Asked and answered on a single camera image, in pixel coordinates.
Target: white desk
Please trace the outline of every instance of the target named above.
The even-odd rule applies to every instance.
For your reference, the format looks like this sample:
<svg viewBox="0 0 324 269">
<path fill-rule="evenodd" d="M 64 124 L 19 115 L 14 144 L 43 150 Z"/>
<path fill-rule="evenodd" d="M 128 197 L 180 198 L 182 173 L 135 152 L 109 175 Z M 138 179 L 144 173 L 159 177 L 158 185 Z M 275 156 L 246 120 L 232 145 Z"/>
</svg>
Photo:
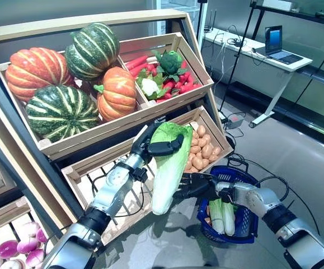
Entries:
<svg viewBox="0 0 324 269">
<path fill-rule="evenodd" d="M 222 45 L 225 42 L 226 48 L 233 50 L 235 52 L 238 52 L 239 47 L 235 47 L 234 45 L 230 45 L 227 43 L 227 40 L 230 38 L 239 39 L 238 35 L 236 35 L 236 34 L 228 33 L 226 31 L 219 30 L 216 28 L 214 28 L 214 30 L 212 32 L 205 34 L 205 39 L 207 41 L 213 42 L 213 40 L 215 39 L 214 43 L 218 44 L 218 45 Z M 264 43 L 261 43 L 261 42 L 258 42 L 258 41 L 255 41 L 255 40 L 252 40 L 249 38 L 245 38 L 244 46 L 242 47 L 241 53 L 246 56 L 252 57 L 255 60 L 262 61 L 263 63 L 280 68 L 281 70 L 283 70 L 285 72 L 286 75 L 284 76 L 284 79 L 280 85 L 280 89 L 274 95 L 273 99 L 271 100 L 271 102 L 270 102 L 269 106 L 267 107 L 266 111 L 264 112 L 264 114 L 260 115 L 258 118 L 256 118 L 255 120 L 253 120 L 250 123 L 250 127 L 252 127 L 252 128 L 274 114 L 273 108 L 274 108 L 275 104 L 277 103 L 277 101 L 279 100 L 282 93 L 284 92 L 284 90 L 285 90 L 287 84 L 289 83 L 290 79 L 292 78 L 294 72 L 297 69 L 312 63 L 311 59 L 305 58 L 301 55 L 300 56 L 303 57 L 303 59 L 301 59 L 295 63 L 292 63 L 292 64 L 285 64 L 285 63 L 281 63 L 281 62 L 273 60 L 273 59 L 262 57 L 260 54 L 252 52 L 252 48 L 258 49 L 258 48 L 262 48 L 264 46 L 265 46 Z"/>
</svg>

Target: gray floor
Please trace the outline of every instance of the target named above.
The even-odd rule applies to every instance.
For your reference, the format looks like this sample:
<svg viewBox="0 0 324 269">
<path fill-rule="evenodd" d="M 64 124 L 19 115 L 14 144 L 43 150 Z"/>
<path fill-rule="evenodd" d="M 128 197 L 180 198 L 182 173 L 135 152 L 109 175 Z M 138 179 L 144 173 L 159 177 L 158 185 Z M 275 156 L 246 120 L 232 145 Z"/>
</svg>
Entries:
<svg viewBox="0 0 324 269">
<path fill-rule="evenodd" d="M 217 95 L 221 91 L 222 87 L 218 87 Z M 225 115 L 247 112 L 241 127 L 245 135 L 236 139 L 236 152 L 284 177 L 312 209 L 324 237 L 324 145 L 272 118 L 251 129 L 248 123 L 260 112 L 234 100 L 228 99 L 223 111 Z M 230 133 L 240 135 L 237 129 Z M 268 176 L 252 165 L 249 173 L 258 179 Z M 284 192 L 276 180 L 270 180 L 265 186 L 279 196 Z M 293 199 L 295 202 L 290 209 L 314 227 L 309 213 L 295 195 L 290 194 L 284 203 L 288 205 Z M 174 205 L 164 216 L 150 214 L 145 217 L 110 244 L 95 268 L 157 269 L 206 263 L 237 269 L 289 268 L 283 258 L 283 248 L 262 221 L 254 244 L 209 241 L 199 230 L 194 202 L 186 200 Z"/>
</svg>

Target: desk leg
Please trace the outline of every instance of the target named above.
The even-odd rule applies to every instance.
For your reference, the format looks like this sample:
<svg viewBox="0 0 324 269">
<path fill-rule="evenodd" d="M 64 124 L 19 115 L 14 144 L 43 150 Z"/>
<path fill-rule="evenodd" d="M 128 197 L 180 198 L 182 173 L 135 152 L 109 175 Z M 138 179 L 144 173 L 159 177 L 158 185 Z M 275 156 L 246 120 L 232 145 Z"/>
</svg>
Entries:
<svg viewBox="0 0 324 269">
<path fill-rule="evenodd" d="M 251 128 L 257 126 L 259 123 L 261 123 L 262 121 L 266 120 L 268 117 L 270 117 L 271 115 L 274 114 L 273 112 L 273 108 L 276 105 L 277 101 L 279 100 L 280 96 L 283 94 L 287 84 L 289 83 L 289 81 L 291 80 L 292 75 L 294 74 L 293 72 L 285 72 L 286 76 L 285 79 L 280 87 L 280 90 L 276 93 L 276 95 L 273 97 L 273 99 L 271 100 L 270 105 L 267 107 L 266 111 L 264 112 L 264 114 L 260 115 L 259 117 L 257 117 L 256 119 L 254 119 L 249 126 Z"/>
</svg>

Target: wooden crate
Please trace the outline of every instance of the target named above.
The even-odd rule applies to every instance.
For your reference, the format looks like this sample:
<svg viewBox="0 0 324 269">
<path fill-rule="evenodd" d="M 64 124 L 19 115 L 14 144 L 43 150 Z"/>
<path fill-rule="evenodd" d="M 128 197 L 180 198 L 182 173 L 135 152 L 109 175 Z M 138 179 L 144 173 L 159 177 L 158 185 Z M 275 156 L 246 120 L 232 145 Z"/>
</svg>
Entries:
<svg viewBox="0 0 324 269">
<path fill-rule="evenodd" d="M 167 52 L 169 52 L 170 50 L 178 52 L 182 59 L 186 60 L 187 70 L 196 79 L 197 83 L 200 83 L 202 85 L 200 88 L 171 98 L 167 101 L 164 101 L 163 103 L 167 103 L 168 106 L 173 106 L 176 103 L 180 104 L 184 101 L 188 102 L 188 100 L 192 99 L 195 96 L 201 98 L 205 94 L 207 94 L 207 90 L 214 82 L 210 78 L 204 67 L 201 65 L 197 56 L 191 50 L 181 33 L 149 36 L 146 38 L 123 40 L 120 42 L 120 56 L 124 63 L 127 63 L 130 60 L 136 59 L 143 55 L 147 55 L 149 57 L 149 62 L 157 63 L 157 59 L 152 53 L 152 50 L 159 51 L 161 54 L 165 50 Z M 148 102 L 148 104 L 149 106 L 159 105 L 154 100 Z"/>
<path fill-rule="evenodd" d="M 35 221 L 40 224 L 45 235 L 46 230 L 41 224 L 35 210 L 32 208 L 29 201 L 25 198 L 19 198 L 12 203 L 0 208 L 0 244 L 8 240 L 17 240 L 27 238 L 27 234 L 23 229 L 23 225 L 27 222 Z M 52 243 L 49 242 L 47 250 L 52 248 Z M 19 254 L 12 259 L 21 259 L 25 261 L 26 256 Z"/>
<path fill-rule="evenodd" d="M 196 130 L 200 124 L 204 125 L 206 133 L 210 134 L 211 136 L 210 143 L 213 146 L 220 146 L 222 149 L 218 160 L 232 152 L 232 148 L 203 106 L 187 112 L 171 121 L 182 126 L 190 125 L 194 130 Z M 133 138 L 62 169 L 62 174 L 83 208 L 85 208 L 93 199 L 92 181 L 97 177 L 101 177 L 100 179 L 96 180 L 96 187 L 101 188 L 104 184 L 108 171 L 114 166 L 119 158 L 127 157 L 132 147 L 132 143 Z M 201 172 L 207 171 L 214 163 L 208 165 Z M 103 243 L 106 244 L 112 241 L 118 235 L 122 234 L 129 227 L 134 225 L 137 221 L 142 219 L 146 214 L 151 212 L 153 178 L 157 170 L 155 160 L 152 159 L 152 161 L 145 167 L 147 168 L 148 180 L 143 185 L 143 210 L 133 216 L 114 218 L 107 227 L 105 233 L 102 235 Z M 136 210 L 140 208 L 141 199 L 142 193 L 140 191 L 140 183 L 135 182 L 133 185 L 133 192 L 130 192 L 126 196 L 124 205 L 117 215 L 126 215 L 136 212 Z"/>
<path fill-rule="evenodd" d="M 155 48 L 157 46 L 160 46 L 160 48 L 156 49 L 160 50 L 161 52 L 163 52 L 163 48 L 177 50 L 188 61 L 189 70 L 192 72 L 194 77 L 198 78 L 200 83 L 203 84 L 203 87 L 180 95 L 169 101 L 165 101 L 161 104 L 152 105 L 153 102 L 148 102 L 140 88 L 136 85 L 138 103 L 137 111 L 122 118 L 113 120 L 111 122 L 101 124 L 82 133 L 75 134 L 73 136 L 59 140 L 55 143 L 51 143 L 48 139 L 41 140 L 31 130 L 28 124 L 27 115 L 23 103 L 20 102 L 12 92 L 10 92 L 7 86 L 5 72 L 9 65 L 9 62 L 0 64 L 0 78 L 6 87 L 7 92 L 9 93 L 9 96 L 16 110 L 19 113 L 19 116 L 24 122 L 38 149 L 42 151 L 47 157 L 49 157 L 51 160 L 56 160 L 60 157 L 63 157 L 65 155 L 78 151 L 84 147 L 87 147 L 93 143 L 116 135 L 119 132 L 142 124 L 143 122 L 160 117 L 181 106 L 184 106 L 188 103 L 192 103 L 193 101 L 200 99 L 205 94 L 207 94 L 207 91 L 209 90 L 213 81 L 206 73 L 205 69 L 200 64 L 198 58 L 192 52 L 187 42 L 184 40 L 180 33 L 121 41 L 121 56 L 125 61 L 129 59 L 128 57 L 135 58 L 139 55 L 138 52 L 135 51 L 137 49 L 136 44 L 140 44 L 140 47 L 144 48 L 144 51 L 147 50 L 147 48 Z M 119 64 L 126 69 L 124 62 L 121 58 L 119 58 Z"/>
</svg>

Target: metal pole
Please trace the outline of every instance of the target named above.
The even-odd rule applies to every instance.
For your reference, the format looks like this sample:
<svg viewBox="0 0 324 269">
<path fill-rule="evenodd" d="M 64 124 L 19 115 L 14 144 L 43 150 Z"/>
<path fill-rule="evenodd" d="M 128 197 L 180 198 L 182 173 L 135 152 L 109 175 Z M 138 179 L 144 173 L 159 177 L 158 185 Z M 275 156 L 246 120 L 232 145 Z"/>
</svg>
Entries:
<svg viewBox="0 0 324 269">
<path fill-rule="evenodd" d="M 227 91 L 228 91 L 228 89 L 230 87 L 230 83 L 231 83 L 231 80 L 232 80 L 233 75 L 234 75 L 234 72 L 235 72 L 236 64 L 237 64 L 237 62 L 239 60 L 239 57 L 240 57 L 240 54 L 241 54 L 242 44 L 244 44 L 245 36 L 247 34 L 247 29 L 249 28 L 249 24 L 250 24 L 250 21 L 251 21 L 251 17 L 252 17 L 253 11 L 255 9 L 255 5 L 256 5 L 256 1 L 252 0 L 252 2 L 250 4 L 251 11 L 250 11 L 249 19 L 247 20 L 247 24 L 246 24 L 246 27 L 245 27 L 244 35 L 243 35 L 242 40 L 241 40 L 241 45 L 239 47 L 239 51 L 235 55 L 235 63 L 234 63 L 233 71 L 231 72 L 231 75 L 230 75 L 230 78 L 229 78 L 229 81 L 228 81 L 227 88 L 225 89 L 225 93 L 224 93 L 224 96 L 223 96 L 223 101 L 222 101 L 222 104 L 220 105 L 220 108 L 219 108 L 219 111 L 220 112 L 222 111 L 222 107 L 223 107 L 223 104 L 225 102 L 225 98 L 227 96 Z"/>
</svg>

